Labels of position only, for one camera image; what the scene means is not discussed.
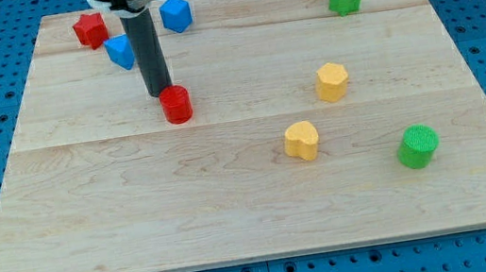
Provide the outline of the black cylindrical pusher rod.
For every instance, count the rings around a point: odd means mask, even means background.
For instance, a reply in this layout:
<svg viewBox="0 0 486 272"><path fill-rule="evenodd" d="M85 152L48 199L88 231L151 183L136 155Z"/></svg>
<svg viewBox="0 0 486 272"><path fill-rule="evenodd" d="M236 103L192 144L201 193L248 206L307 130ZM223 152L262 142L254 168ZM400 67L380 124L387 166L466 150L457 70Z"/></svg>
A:
<svg viewBox="0 0 486 272"><path fill-rule="evenodd" d="M159 97L172 80L150 10L146 8L135 17L123 18L121 23L149 95Z"/></svg>

